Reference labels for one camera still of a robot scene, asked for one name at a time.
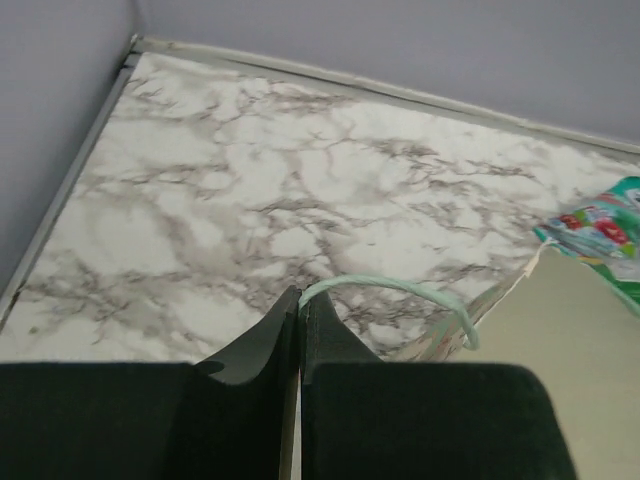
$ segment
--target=white marble pattern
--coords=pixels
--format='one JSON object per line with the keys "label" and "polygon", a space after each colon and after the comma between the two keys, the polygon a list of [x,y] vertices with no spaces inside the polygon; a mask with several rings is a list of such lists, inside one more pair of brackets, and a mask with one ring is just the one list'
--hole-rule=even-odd
{"label": "white marble pattern", "polygon": [[[458,120],[145,54],[0,334],[4,360],[198,361],[289,284],[341,273],[470,300],[539,220],[635,164]],[[381,354],[434,307],[333,293]]]}

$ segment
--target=marble surface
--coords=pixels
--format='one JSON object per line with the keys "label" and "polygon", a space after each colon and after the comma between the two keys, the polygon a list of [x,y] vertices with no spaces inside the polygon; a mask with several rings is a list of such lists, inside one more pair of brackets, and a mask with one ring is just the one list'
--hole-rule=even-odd
{"label": "marble surface", "polygon": [[[638,165],[517,133],[145,54],[0,334],[2,360],[188,360],[285,287],[342,273],[465,300],[538,221]],[[333,293],[382,355],[442,312]]]}

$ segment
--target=gray wall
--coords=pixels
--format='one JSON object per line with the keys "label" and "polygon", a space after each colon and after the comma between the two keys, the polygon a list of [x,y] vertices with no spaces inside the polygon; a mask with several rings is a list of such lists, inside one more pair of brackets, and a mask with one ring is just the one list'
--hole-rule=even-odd
{"label": "gray wall", "polygon": [[0,1],[0,291],[115,79],[130,0]]}
{"label": "gray wall", "polygon": [[640,144],[638,0],[141,0],[148,33]]}

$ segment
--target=metal edge trim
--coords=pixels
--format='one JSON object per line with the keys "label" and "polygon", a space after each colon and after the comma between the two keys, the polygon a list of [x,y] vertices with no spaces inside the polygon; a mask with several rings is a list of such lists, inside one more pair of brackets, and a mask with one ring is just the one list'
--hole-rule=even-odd
{"label": "metal edge trim", "polygon": [[7,284],[7,288],[0,296],[0,333],[2,332],[7,320],[9,318],[9,314],[13,309],[13,306],[18,301],[18,297],[20,296],[20,292],[24,283],[26,282],[33,266],[38,259],[40,252],[44,248],[51,231],[53,230],[58,217],[62,213],[62,210],[67,203],[69,196],[71,195],[71,191],[80,176],[91,152],[93,151],[93,147],[95,147],[98,138],[100,137],[104,126],[107,124],[109,120],[109,116],[113,111],[116,103],[120,99],[120,95],[124,90],[125,85],[131,78],[133,74],[133,70],[140,59],[140,54],[132,53],[127,56],[124,60],[122,68],[118,72],[118,76],[107,95],[102,107],[100,107],[100,111],[96,116],[95,120],[91,124],[91,128],[87,133],[76,157],[74,158],[67,174],[65,175],[62,183],[60,184],[60,188],[56,192],[47,212],[42,217],[42,221],[38,226],[31,242],[29,242],[29,246],[25,251],[18,267],[13,272],[9,283]]}

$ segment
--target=colorful packaging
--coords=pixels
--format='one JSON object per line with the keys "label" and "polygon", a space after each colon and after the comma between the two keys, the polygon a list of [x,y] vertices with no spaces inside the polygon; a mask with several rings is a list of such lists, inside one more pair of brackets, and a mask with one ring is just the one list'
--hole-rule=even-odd
{"label": "colorful packaging", "polygon": [[533,229],[602,275],[640,315],[640,177],[627,177],[576,210]]}

